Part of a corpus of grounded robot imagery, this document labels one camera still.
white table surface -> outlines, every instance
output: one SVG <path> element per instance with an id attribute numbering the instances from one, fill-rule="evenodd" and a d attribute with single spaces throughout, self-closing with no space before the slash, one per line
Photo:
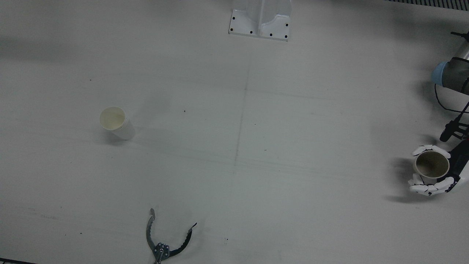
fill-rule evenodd
<path id="1" fill-rule="evenodd" d="M 293 2 L 289 42 L 231 0 L 0 2 L 0 257 L 35 263 L 467 263 L 469 186 L 407 190 L 454 114 L 430 73 L 469 12 Z M 440 89 L 462 108 L 468 97 Z M 103 130 L 107 106 L 137 130 Z M 439 146 L 451 149 L 452 139 Z"/>

white metal base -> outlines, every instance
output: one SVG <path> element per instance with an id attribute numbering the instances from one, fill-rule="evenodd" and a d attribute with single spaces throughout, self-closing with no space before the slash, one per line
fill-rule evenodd
<path id="1" fill-rule="evenodd" d="M 279 12 L 274 4 L 263 0 L 259 1 L 256 7 L 250 7 L 249 5 L 251 4 L 248 2 L 246 8 L 241 6 L 239 9 L 233 9 L 228 33 L 255 38 L 288 41 L 291 28 L 290 3 L 288 1 L 286 5 L 289 7 L 289 10 L 282 12 Z M 257 10 L 254 14 L 253 12 L 249 12 L 253 9 Z M 266 18 L 270 19 L 271 17 L 273 19 L 263 22 Z"/>

black clamp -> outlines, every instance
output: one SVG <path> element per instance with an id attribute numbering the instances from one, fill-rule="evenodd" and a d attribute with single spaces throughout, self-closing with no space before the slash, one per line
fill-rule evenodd
<path id="1" fill-rule="evenodd" d="M 458 32 L 451 31 L 451 35 L 460 36 L 461 38 L 464 38 L 467 42 L 469 42 L 469 32 L 467 32 L 467 33 L 458 33 Z"/>
<path id="2" fill-rule="evenodd" d="M 155 256 L 155 259 L 156 259 L 155 264 L 160 264 L 161 261 L 181 253 L 187 247 L 187 245 L 189 244 L 190 237 L 192 236 L 192 228 L 194 228 L 194 226 L 196 226 L 197 223 L 195 223 L 189 229 L 189 231 L 187 231 L 186 240 L 184 241 L 184 243 L 178 249 L 169 250 L 168 245 L 165 245 L 163 243 L 158 243 L 157 245 L 155 245 L 155 243 L 153 243 L 153 241 L 151 240 L 151 234 L 150 234 L 151 233 L 151 225 L 153 224 L 153 221 L 155 220 L 155 210 L 153 210 L 153 208 L 151 208 L 150 213 L 151 213 L 151 215 L 150 215 L 150 219 L 148 220 L 148 224 L 147 224 L 146 237 L 147 237 L 148 246 L 150 247 L 151 252 Z"/>

metal grate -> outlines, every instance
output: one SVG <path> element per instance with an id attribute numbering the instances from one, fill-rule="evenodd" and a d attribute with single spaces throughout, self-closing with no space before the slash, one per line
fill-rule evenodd
<path id="1" fill-rule="evenodd" d="M 449 8 L 455 10 L 468 11 L 469 0 L 386 0 L 406 4 L 415 4 L 437 8 Z"/>

black cable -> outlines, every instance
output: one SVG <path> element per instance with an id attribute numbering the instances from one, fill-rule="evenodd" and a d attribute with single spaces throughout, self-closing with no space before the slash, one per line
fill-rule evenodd
<path id="1" fill-rule="evenodd" d="M 441 106 L 444 110 L 448 110 L 448 111 L 456 112 L 456 113 L 469 114 L 469 112 L 466 112 L 467 108 L 469 107 L 469 102 L 466 104 L 466 106 L 464 107 L 464 109 L 463 109 L 462 111 L 457 111 L 457 110 L 448 109 L 448 108 L 444 107 L 444 106 L 441 104 L 441 102 L 440 102 L 440 100 L 439 100 L 439 98 L 438 98 L 437 85 L 436 85 L 436 84 L 435 84 L 435 96 L 436 96 L 436 98 L 437 98 L 438 103 L 440 104 L 440 106 Z"/>

